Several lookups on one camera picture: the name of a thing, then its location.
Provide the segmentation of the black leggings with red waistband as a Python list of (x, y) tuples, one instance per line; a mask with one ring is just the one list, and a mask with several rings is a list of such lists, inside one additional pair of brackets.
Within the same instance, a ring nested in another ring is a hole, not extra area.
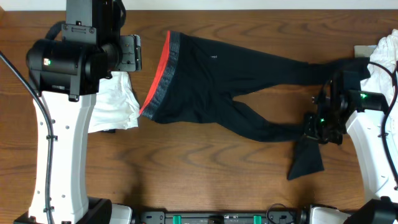
[(301, 124), (272, 123), (235, 97), (276, 85), (322, 85), (340, 71), (364, 80), (368, 62), (301, 62), (171, 30), (140, 114), (161, 124), (217, 123), (259, 142), (295, 141), (287, 176), (293, 180), (324, 169), (318, 144), (304, 137)]

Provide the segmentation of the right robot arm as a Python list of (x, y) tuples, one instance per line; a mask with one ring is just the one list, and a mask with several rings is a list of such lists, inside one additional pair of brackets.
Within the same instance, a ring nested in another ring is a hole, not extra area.
[(397, 148), (387, 131), (392, 108), (381, 93), (363, 91), (356, 74), (341, 72), (313, 98), (316, 113), (305, 117), (305, 137), (321, 144), (341, 144), (348, 134), (363, 178), (365, 205), (342, 212), (312, 205), (302, 223), (397, 223)]

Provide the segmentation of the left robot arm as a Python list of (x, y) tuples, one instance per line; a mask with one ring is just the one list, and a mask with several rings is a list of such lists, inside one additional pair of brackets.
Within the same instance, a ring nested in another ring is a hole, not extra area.
[(137, 35), (121, 35), (121, 0), (68, 0), (26, 55), (22, 80), (37, 115), (37, 174), (32, 203), (17, 223), (135, 223), (131, 207), (89, 197), (85, 168), (88, 129), (102, 79), (142, 67)]

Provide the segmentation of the folded white garment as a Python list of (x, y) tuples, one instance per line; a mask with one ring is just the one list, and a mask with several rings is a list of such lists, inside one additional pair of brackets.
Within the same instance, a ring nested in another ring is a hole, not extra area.
[(127, 72), (112, 72), (99, 81), (99, 92), (90, 119), (89, 133), (138, 127), (140, 105)]

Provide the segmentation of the grey cloth piece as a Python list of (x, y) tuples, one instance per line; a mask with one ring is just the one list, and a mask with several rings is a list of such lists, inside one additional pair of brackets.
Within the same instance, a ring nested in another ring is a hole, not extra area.
[(377, 45), (355, 45), (354, 56), (358, 57), (370, 57), (376, 49)]

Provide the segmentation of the folded black garment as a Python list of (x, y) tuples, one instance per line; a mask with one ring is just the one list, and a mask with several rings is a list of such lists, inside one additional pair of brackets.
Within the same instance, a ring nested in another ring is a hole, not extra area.
[(102, 132), (102, 133), (115, 133), (116, 130), (115, 129), (108, 129), (108, 130), (102, 130), (100, 132)]

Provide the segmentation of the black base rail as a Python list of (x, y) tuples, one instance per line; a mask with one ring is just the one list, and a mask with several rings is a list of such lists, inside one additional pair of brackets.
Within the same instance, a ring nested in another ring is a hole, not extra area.
[(306, 209), (288, 208), (280, 203), (258, 211), (170, 212), (146, 210), (137, 224), (309, 224)]

